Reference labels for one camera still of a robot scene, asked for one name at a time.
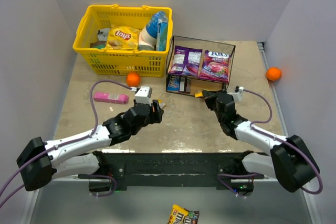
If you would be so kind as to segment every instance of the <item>lay's chip bag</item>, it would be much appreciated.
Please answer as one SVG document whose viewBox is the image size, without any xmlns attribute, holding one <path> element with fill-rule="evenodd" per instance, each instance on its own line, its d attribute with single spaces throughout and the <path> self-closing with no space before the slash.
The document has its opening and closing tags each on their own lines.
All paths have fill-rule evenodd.
<svg viewBox="0 0 336 224">
<path fill-rule="evenodd" d="M 139 32 L 140 30 L 129 26 L 113 25 L 105 47 L 119 50 L 137 49 Z"/>
</svg>

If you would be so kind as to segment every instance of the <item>pink box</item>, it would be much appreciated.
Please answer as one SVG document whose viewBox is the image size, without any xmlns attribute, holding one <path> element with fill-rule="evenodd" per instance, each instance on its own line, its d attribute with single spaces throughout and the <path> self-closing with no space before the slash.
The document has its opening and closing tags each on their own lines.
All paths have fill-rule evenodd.
<svg viewBox="0 0 336 224">
<path fill-rule="evenodd" d="M 97 102 L 126 104 L 129 99 L 128 95 L 125 94 L 109 94 L 105 92 L 96 92 L 94 94 L 93 99 Z"/>
</svg>

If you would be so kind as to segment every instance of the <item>lay's logo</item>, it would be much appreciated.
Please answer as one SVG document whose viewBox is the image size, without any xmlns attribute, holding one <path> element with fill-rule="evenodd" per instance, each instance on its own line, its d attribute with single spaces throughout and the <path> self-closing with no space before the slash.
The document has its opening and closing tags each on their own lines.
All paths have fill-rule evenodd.
<svg viewBox="0 0 336 224">
<path fill-rule="evenodd" d="M 132 37 L 131 34 L 123 33 L 121 30 L 116 31 L 114 35 L 116 35 L 116 36 L 118 36 L 118 37 L 120 37 L 124 40 L 129 40 Z"/>
</svg>

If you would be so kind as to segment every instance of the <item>gray floor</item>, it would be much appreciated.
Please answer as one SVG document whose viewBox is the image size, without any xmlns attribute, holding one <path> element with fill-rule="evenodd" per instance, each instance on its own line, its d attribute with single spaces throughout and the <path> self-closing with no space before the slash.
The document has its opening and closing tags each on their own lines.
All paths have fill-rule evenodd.
<svg viewBox="0 0 336 224">
<path fill-rule="evenodd" d="M 114 195 L 89 195 L 88 182 L 52 182 L 41 189 L 30 224 L 161 224 L 173 204 L 199 210 L 198 224 L 311 223 L 301 191 L 277 182 L 255 182 L 246 200 L 215 188 L 130 187 Z"/>
<path fill-rule="evenodd" d="M 236 45 L 229 92 L 236 86 L 243 86 L 266 97 L 273 108 L 273 118 L 268 124 L 259 126 L 282 135 L 277 107 L 265 77 L 265 68 L 257 43 L 255 41 L 228 41 L 228 43 Z M 204 50 L 207 48 L 195 44 L 185 46 Z M 69 137 L 93 127 L 89 90 L 96 81 L 103 79 L 125 83 L 125 76 L 97 75 L 82 56 L 77 57 L 57 127 L 56 139 Z M 108 149 L 130 150 L 137 153 L 258 151 L 254 146 L 226 136 L 218 125 L 215 113 L 207 108 L 202 99 L 167 93 L 165 77 L 142 77 L 141 85 L 152 87 L 152 98 L 161 99 L 167 104 L 164 107 L 162 123 L 149 125 L 130 140 L 110 146 Z M 134 97 L 134 93 L 110 83 L 99 84 L 95 91 L 124 93 L 130 96 L 131 101 Z M 236 104 L 237 112 L 241 116 L 251 121 L 266 120 L 269 117 L 269 109 L 262 99 L 248 93 L 244 93 L 243 96 L 243 100 Z M 96 102 L 95 106 L 99 123 L 102 123 L 127 110 L 132 106 L 132 102 L 126 105 Z"/>
</svg>

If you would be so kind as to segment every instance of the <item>purple snack bag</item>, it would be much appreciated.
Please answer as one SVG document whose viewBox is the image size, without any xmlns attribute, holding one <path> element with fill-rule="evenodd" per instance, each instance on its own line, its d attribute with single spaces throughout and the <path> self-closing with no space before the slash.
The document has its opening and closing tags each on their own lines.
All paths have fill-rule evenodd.
<svg viewBox="0 0 336 224">
<path fill-rule="evenodd" d="M 188 48 L 188 52 L 184 58 L 184 68 L 182 74 L 197 77 L 201 56 L 201 49 Z"/>
<path fill-rule="evenodd" d="M 187 54 L 187 50 L 188 48 L 186 47 L 175 46 L 173 65 L 172 68 L 169 70 L 170 74 L 182 74 L 185 64 L 184 58 Z"/>
<path fill-rule="evenodd" d="M 230 60 L 231 55 L 206 50 L 199 78 L 229 83 Z"/>
</svg>

